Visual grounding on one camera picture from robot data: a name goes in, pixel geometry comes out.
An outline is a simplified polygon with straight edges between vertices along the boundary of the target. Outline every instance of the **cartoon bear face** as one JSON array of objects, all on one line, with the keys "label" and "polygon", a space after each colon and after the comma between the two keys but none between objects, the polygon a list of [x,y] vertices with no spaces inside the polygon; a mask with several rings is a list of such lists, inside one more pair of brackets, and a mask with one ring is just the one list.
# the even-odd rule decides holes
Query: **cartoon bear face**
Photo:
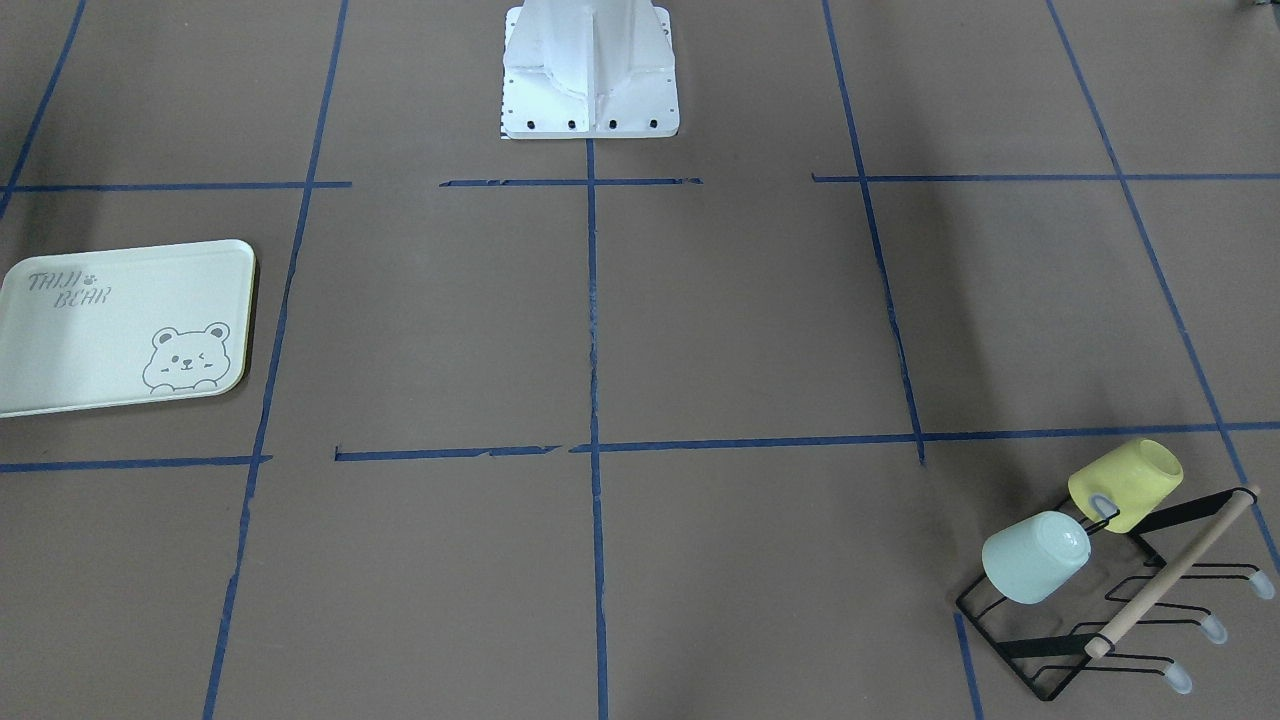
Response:
[{"label": "cartoon bear face", "polygon": [[214,323],[204,331],[179,333],[164,328],[151,338],[155,352],[142,370],[142,382],[151,393],[218,387],[232,368],[227,356],[230,328]]}]

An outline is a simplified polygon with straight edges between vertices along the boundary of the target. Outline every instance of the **rectangular tray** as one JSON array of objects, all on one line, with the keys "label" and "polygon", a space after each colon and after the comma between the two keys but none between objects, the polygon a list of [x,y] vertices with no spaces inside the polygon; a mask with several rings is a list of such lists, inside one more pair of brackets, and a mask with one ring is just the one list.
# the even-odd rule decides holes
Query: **rectangular tray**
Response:
[{"label": "rectangular tray", "polygon": [[255,266],[239,240],[18,263],[0,284],[0,418],[227,392]]}]

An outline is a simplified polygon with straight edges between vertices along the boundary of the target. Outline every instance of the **white plastic base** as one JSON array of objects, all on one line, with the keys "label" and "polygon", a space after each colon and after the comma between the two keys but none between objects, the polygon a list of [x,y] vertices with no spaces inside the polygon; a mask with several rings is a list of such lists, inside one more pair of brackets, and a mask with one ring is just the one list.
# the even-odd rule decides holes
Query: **white plastic base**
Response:
[{"label": "white plastic base", "polygon": [[[657,13],[658,24],[671,47],[671,14],[662,8],[652,8]],[[512,8],[507,13],[506,46],[511,46],[512,33],[520,20],[522,8]],[[577,79],[589,78],[586,87],[571,87],[567,78],[557,78],[549,72],[550,63],[543,67],[512,67],[504,61],[502,92],[502,136],[515,140],[564,140],[564,138],[634,138],[671,137],[680,129],[680,104],[676,94],[676,68],[672,61],[662,69],[625,73],[625,79],[611,90],[605,87],[603,65],[613,64],[602,58],[612,54],[621,60],[636,56],[637,47],[618,47],[608,45],[608,35],[593,32],[590,15],[584,15],[584,32],[591,33],[593,41],[580,46],[575,56],[579,67],[573,68]],[[636,23],[648,20],[637,18]],[[636,40],[643,27],[636,28]],[[550,56],[553,53],[566,53],[566,49],[549,49],[552,37],[539,37],[539,50]]]}]

